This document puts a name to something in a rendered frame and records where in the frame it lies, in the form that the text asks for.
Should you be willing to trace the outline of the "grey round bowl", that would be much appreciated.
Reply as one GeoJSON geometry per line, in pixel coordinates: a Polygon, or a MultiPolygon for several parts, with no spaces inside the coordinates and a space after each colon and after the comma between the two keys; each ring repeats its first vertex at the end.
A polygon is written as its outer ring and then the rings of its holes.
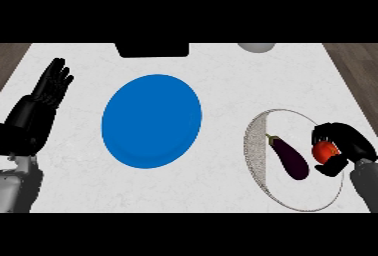
{"type": "Polygon", "coordinates": [[[240,47],[251,53],[265,53],[275,47],[273,43],[240,43],[240,47]]]}

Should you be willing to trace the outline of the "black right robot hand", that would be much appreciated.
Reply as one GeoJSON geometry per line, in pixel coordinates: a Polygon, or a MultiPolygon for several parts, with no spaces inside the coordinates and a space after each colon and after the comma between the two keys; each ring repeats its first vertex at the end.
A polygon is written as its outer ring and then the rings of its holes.
{"type": "Polygon", "coordinates": [[[335,177],[346,168],[349,162],[356,163],[361,159],[372,162],[378,160],[375,148],[362,133],[344,123],[324,123],[312,131],[312,145],[319,142],[331,142],[340,154],[331,156],[316,170],[328,177],[335,177]]]}

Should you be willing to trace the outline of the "blue plate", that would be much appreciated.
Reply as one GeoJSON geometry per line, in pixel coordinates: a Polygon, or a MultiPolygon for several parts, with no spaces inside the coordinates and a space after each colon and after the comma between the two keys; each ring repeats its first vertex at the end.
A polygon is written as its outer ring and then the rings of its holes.
{"type": "Polygon", "coordinates": [[[120,88],[107,104],[104,144],[127,166],[161,167],[191,148],[201,121],[201,103],[191,86],[170,75],[142,76],[120,88]]]}

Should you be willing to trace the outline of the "purple eggplant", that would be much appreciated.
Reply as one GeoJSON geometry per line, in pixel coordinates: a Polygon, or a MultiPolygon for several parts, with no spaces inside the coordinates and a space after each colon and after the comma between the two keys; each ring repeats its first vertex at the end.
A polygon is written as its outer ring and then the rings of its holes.
{"type": "Polygon", "coordinates": [[[294,180],[304,180],[309,176],[310,168],[302,154],[278,136],[266,135],[266,137],[288,175],[294,180]]]}

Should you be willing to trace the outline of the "red tomato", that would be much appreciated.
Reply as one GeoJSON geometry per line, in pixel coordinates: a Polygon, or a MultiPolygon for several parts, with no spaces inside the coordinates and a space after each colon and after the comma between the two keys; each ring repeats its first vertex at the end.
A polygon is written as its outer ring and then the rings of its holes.
{"type": "Polygon", "coordinates": [[[328,141],[321,141],[315,144],[312,148],[312,154],[315,160],[321,163],[325,164],[328,159],[340,154],[340,151],[335,147],[335,145],[328,142],[328,141]]]}

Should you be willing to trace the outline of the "white round placemat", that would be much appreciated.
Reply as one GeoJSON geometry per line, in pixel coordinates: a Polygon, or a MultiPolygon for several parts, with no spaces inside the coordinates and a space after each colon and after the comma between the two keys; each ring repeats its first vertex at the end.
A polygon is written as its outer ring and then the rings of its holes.
{"type": "Polygon", "coordinates": [[[344,173],[325,176],[316,169],[312,155],[312,130],[318,123],[290,109],[271,109],[250,122],[244,135],[244,156],[257,186],[268,197],[285,208],[299,212],[316,212],[337,201],[344,173]],[[302,156],[309,169],[299,172],[287,168],[284,153],[273,141],[281,139],[302,156]]]}

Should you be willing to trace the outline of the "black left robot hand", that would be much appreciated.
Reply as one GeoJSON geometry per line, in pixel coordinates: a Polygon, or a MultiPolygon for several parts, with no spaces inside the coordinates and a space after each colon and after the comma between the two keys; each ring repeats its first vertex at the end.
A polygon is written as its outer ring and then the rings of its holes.
{"type": "Polygon", "coordinates": [[[56,110],[73,80],[65,59],[55,58],[33,92],[20,99],[5,122],[0,123],[2,156],[34,156],[45,147],[56,110]]]}

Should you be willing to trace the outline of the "black box appliance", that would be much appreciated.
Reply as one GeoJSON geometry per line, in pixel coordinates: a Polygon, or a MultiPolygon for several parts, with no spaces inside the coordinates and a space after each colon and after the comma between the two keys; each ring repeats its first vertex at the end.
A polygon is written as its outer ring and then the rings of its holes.
{"type": "Polygon", "coordinates": [[[186,57],[188,43],[117,43],[115,48],[123,58],[186,57]]]}

